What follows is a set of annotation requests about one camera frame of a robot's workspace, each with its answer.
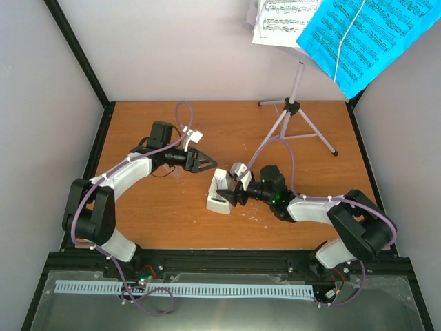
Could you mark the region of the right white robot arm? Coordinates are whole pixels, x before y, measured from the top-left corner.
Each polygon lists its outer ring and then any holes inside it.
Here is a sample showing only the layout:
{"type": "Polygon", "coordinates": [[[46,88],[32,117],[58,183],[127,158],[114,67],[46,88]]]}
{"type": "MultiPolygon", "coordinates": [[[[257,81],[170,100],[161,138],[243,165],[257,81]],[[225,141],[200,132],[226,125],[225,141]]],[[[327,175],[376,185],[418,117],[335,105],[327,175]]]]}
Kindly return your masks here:
{"type": "Polygon", "coordinates": [[[320,244],[309,258],[308,268],[318,279],[342,263],[374,260],[397,238],[393,221],[361,191],[334,197],[295,194],[276,165],[262,168],[259,180],[243,163],[235,163],[230,171],[217,169],[211,189],[215,199],[228,207],[254,199],[267,204],[281,221],[332,225],[338,238],[320,244]]]}

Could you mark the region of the black aluminium frame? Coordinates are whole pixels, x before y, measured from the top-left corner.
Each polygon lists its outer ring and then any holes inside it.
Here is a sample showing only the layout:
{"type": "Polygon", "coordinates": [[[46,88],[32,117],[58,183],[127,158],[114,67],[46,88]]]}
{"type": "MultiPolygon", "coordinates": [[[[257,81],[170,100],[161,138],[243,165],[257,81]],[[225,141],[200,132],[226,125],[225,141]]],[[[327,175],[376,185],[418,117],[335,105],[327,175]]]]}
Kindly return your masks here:
{"type": "MultiPolygon", "coordinates": [[[[251,99],[274,93],[293,72],[293,60],[253,46],[245,30],[246,1],[62,1],[61,7],[107,95],[122,100],[251,99]]],[[[4,312],[2,328],[19,330],[48,253],[61,245],[68,183],[86,165],[103,107],[42,1],[12,1],[10,147],[12,183],[23,205],[10,235],[23,291],[4,312]]],[[[417,263],[431,314],[440,308],[430,289],[440,260],[437,202],[399,206],[416,190],[432,190],[435,171],[423,168],[424,149],[436,150],[440,121],[440,26],[435,25],[374,81],[359,108],[384,203],[402,226],[399,248],[417,263]]]]}

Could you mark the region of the clear plastic metronome cover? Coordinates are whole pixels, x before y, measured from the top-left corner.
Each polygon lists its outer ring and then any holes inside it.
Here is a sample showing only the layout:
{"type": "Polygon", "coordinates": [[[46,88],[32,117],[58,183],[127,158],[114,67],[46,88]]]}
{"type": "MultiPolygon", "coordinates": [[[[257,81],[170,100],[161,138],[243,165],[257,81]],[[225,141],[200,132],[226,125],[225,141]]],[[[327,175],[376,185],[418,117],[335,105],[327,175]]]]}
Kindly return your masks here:
{"type": "Polygon", "coordinates": [[[164,165],[163,168],[165,170],[166,177],[171,176],[174,177],[175,179],[180,179],[184,173],[182,167],[177,165],[173,165],[173,166],[164,165]]]}

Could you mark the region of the white sheet music page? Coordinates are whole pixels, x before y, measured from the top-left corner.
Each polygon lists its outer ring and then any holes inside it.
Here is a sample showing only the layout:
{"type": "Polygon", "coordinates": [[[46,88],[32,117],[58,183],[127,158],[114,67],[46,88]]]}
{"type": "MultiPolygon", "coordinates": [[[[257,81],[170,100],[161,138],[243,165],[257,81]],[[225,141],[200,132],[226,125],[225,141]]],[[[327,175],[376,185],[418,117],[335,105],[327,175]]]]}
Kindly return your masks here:
{"type": "Polygon", "coordinates": [[[252,43],[298,48],[298,37],[321,4],[319,0],[251,1],[246,23],[252,29],[252,43]]]}

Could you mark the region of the blue sheet music page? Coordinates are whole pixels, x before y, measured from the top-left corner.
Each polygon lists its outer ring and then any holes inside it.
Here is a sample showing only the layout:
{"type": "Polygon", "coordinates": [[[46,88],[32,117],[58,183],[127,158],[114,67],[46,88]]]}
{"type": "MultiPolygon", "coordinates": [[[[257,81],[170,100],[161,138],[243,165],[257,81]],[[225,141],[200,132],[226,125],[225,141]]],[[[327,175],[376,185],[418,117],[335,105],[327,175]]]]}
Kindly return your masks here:
{"type": "Polygon", "coordinates": [[[351,99],[439,19],[439,1],[323,1],[297,43],[351,99]]]}

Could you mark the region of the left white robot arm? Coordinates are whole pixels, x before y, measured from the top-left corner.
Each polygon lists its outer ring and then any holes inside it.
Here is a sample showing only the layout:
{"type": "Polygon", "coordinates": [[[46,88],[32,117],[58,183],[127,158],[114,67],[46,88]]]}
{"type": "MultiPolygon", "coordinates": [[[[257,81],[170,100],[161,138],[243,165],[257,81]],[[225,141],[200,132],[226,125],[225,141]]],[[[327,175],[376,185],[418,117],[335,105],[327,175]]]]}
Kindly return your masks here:
{"type": "Polygon", "coordinates": [[[156,121],[150,135],[140,140],[116,166],[91,179],[77,179],[71,187],[63,215],[62,228],[74,244],[89,243],[91,250],[103,252],[108,259],[119,260],[119,269],[127,277],[142,273],[143,260],[136,256],[139,247],[116,228],[117,199],[139,180],[159,167],[180,167],[199,173],[217,166],[215,160],[193,148],[203,133],[187,126],[156,121]],[[172,133],[180,137],[172,142],[172,133]]]}

